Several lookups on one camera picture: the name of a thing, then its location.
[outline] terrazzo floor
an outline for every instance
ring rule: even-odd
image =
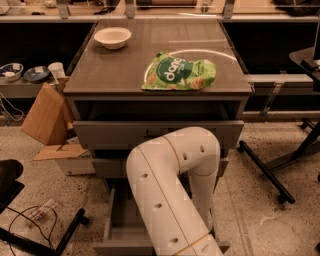
[[[294,151],[310,129],[302,130],[297,122],[246,123],[241,134],[263,161]],[[79,226],[64,255],[94,256],[94,242],[103,239],[108,211],[108,196],[101,179],[93,174],[66,176],[54,160],[32,161],[42,145],[20,131],[19,125],[0,127],[0,160],[17,159],[24,166],[19,181],[25,188],[10,204],[23,211],[54,198],[58,219],[51,241],[57,246],[79,208],[90,220]],[[213,196],[216,231],[221,241],[231,247],[226,256],[315,256],[320,242],[320,154],[299,160],[278,170],[275,175],[295,197],[296,203],[280,204],[278,191],[254,165],[236,149],[229,152],[229,164]],[[9,229],[16,213],[5,210],[0,226]],[[54,215],[48,213],[40,222],[45,235],[50,233]],[[11,232],[47,244],[35,227],[18,218]],[[15,255],[29,255],[13,248]],[[0,241],[0,255],[14,255],[8,244]]]

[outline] wire on floor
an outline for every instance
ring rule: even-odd
[[[1,205],[2,207],[7,208],[8,210],[13,211],[13,212],[15,212],[15,213],[18,214],[18,215],[11,221],[11,223],[10,223],[10,225],[9,225],[9,229],[8,229],[8,232],[9,232],[9,233],[10,233],[11,227],[12,227],[13,223],[16,221],[16,219],[17,219],[18,217],[22,216],[22,217],[24,217],[25,219],[27,219],[28,221],[31,221],[31,222],[39,229],[41,236],[48,242],[49,247],[50,247],[50,249],[52,250],[52,255],[54,255],[54,250],[55,250],[55,249],[54,249],[54,247],[53,247],[53,245],[52,245],[52,242],[51,242],[51,235],[52,235],[52,232],[53,232],[53,230],[54,230],[54,228],[55,228],[55,226],[56,226],[57,219],[58,219],[58,215],[57,215],[57,213],[56,213],[56,211],[55,211],[54,209],[52,209],[51,207],[48,207],[48,206],[44,206],[44,207],[50,208],[50,209],[52,210],[52,212],[54,213],[54,216],[55,216],[54,223],[53,223],[53,225],[52,225],[52,227],[51,227],[49,236],[46,237],[46,236],[43,234],[43,232],[42,232],[42,230],[41,230],[41,227],[40,227],[35,221],[33,221],[32,219],[30,219],[29,217],[27,217],[27,216],[24,215],[24,213],[25,213],[26,211],[39,208],[40,206],[32,206],[32,207],[29,207],[29,208],[23,210],[22,212],[19,212],[19,211],[15,210],[15,209],[13,209],[13,208],[11,208],[11,207],[9,207],[9,206],[6,206],[6,205],[4,205],[4,204],[1,204],[1,203],[0,203],[0,205]],[[10,248],[10,250],[11,250],[11,253],[12,253],[14,256],[16,256],[16,254],[14,253],[14,251],[13,251],[13,249],[12,249],[12,246],[11,246],[11,243],[10,243],[10,242],[8,242],[8,245],[9,245],[9,248]]]

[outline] chip bag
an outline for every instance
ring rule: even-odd
[[[158,53],[149,68],[142,90],[199,90],[213,84],[216,66],[209,60],[186,61]]]

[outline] robot arm segment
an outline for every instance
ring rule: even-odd
[[[129,184],[158,255],[222,255],[203,221],[219,159],[217,139],[199,127],[142,143],[128,156]],[[185,171],[194,202],[178,178]]]

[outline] black stand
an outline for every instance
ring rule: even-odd
[[[240,147],[238,150],[240,152],[245,151],[248,156],[255,162],[255,164],[260,168],[260,170],[266,175],[266,177],[271,181],[271,183],[279,190],[280,195],[278,197],[281,203],[288,201],[290,204],[295,203],[293,196],[286,190],[285,187],[280,183],[280,181],[273,175],[272,171],[280,169],[282,167],[292,164],[294,161],[306,157],[308,155],[320,152],[320,141],[315,142],[320,135],[320,122],[314,125],[308,119],[303,119],[303,124],[301,127],[305,129],[310,127],[312,131],[309,133],[307,138],[301,143],[299,148],[287,155],[276,158],[268,163],[262,163],[257,155],[248,147],[244,141],[240,141]]]
[[[6,191],[4,194],[1,194],[0,196],[0,203],[4,206],[8,206],[11,201],[19,194],[19,192],[23,189],[24,185],[14,181],[13,184],[10,186],[9,190]],[[5,209],[5,207],[0,208],[0,214]],[[67,229],[66,233],[64,234],[63,238],[61,239],[59,245],[57,248],[51,249],[49,247],[46,247],[42,244],[39,244],[37,242],[31,241],[25,237],[11,234],[7,230],[4,230],[0,227],[0,240],[3,240],[14,247],[26,251],[28,253],[31,253],[36,256],[60,256],[63,252],[63,250],[66,248],[68,242],[70,241],[74,231],[78,227],[79,224],[87,225],[89,223],[89,219],[84,217],[84,209],[80,209],[76,216],[74,217],[72,223],[69,225],[69,228]]]
[[[320,71],[316,68],[310,68],[310,66],[305,65],[305,60],[313,60],[314,48],[307,48],[297,52],[289,54],[290,59],[297,64],[305,73],[310,76],[314,81],[313,89],[315,94],[320,91]],[[274,159],[266,164],[262,163],[258,156],[256,156],[253,151],[248,147],[244,141],[240,141],[240,147],[238,150],[240,152],[245,151],[249,157],[255,162],[255,164],[260,168],[260,170],[266,175],[266,177],[271,181],[271,183],[279,190],[280,195],[278,197],[279,201],[284,203],[288,201],[291,204],[295,203],[293,196],[283,187],[280,181],[272,174],[272,171],[285,167],[294,161],[301,159],[302,157],[320,152],[320,141],[315,142],[320,135],[320,122],[316,125],[310,122],[308,119],[302,119],[303,124],[302,129],[309,127],[312,131],[309,133],[307,138],[302,142],[299,148],[287,155]]]

